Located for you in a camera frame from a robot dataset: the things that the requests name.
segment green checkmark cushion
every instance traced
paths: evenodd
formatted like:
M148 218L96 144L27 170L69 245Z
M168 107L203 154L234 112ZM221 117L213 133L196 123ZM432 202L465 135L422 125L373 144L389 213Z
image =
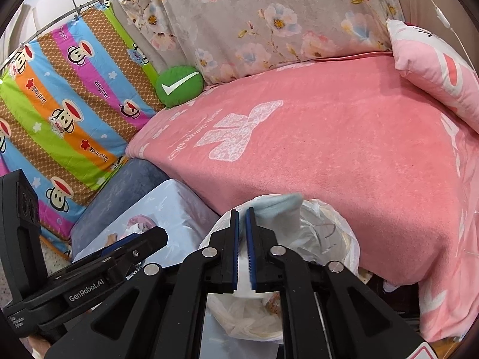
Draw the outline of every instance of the green checkmark cushion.
M161 85L171 86L198 70L191 66L176 66L169 68L161 73L156 81L156 93L160 101L168 108L184 104L200 95L203 91L204 80L203 76L197 74L189 78L186 82L178 86L173 92L167 94Z

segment white logo print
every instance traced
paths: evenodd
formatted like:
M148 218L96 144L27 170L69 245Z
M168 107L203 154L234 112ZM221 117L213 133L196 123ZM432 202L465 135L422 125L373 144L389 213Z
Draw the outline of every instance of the white logo print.
M456 136L459 132L459 127L454 124L454 122L447 117L444 113L441 113L441 122L444 126L446 132L451 137L451 143L454 151L454 155L456 155L456 170L457 176L461 177L461 158L459 158L459 149L457 148L456 143Z
M140 151L138 151L138 158L140 158L140 159L145 159L145 157L144 157L143 155L144 155L144 153L145 153L145 149L146 149L148 146L149 146L149 142L146 143L144 146L142 146L142 147L140 148Z
M191 73L190 75L187 75L186 77L180 79L179 81L175 82L173 85L171 86L166 86L166 85L163 85L161 84L161 87L163 88L163 90L165 91L166 95L170 95L171 93L173 93L176 89L178 89L181 85L183 85L183 83L185 83L186 81L188 81L190 78L193 78L195 75L198 75L200 74L199 71L195 71L194 73Z
M433 297L432 283L430 280L424 283L423 292L419 294L419 312L421 315L439 308L446 299L447 290L440 292Z
M186 112L188 109L183 109L181 112L176 112L169 120L174 121L177 117L181 116L184 112Z
M163 128L160 128L153 136L152 139L156 139L158 136L160 136L165 129L169 127L169 124L165 125Z
M246 150L253 130L282 105L282 100L265 102L255 106L249 116L230 113L214 125L215 128L222 129L208 131L195 147L222 142L211 150L209 158L226 162L237 161Z

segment white star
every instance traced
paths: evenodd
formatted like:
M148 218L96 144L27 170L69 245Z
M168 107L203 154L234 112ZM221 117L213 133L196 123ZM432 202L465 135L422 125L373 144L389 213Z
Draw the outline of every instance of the white star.
M41 185L40 178L35 177L32 182L32 186L36 189Z

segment metal screw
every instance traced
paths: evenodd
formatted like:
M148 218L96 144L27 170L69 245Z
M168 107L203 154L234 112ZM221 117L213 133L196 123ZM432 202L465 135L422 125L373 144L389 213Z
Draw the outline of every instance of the metal screw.
M273 247L270 248L270 252L273 255L281 256L281 255L284 255L286 253L286 248L284 248L283 246L273 246Z
M213 247L205 248L202 252L205 258L212 258L213 256L216 256L217 253L218 253L218 250Z
M143 271L145 272L146 275L156 275L159 272L160 268L158 265L155 265L154 263L150 263L149 265L146 265Z
M341 271L344 270L343 264L341 262L336 262L336 261L329 263L328 268L333 273L340 273Z

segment pink pillow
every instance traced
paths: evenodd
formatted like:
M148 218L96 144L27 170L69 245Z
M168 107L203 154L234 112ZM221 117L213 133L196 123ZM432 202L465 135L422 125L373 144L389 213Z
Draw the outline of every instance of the pink pillow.
M451 47L427 30L388 20L396 69L479 133L479 79Z

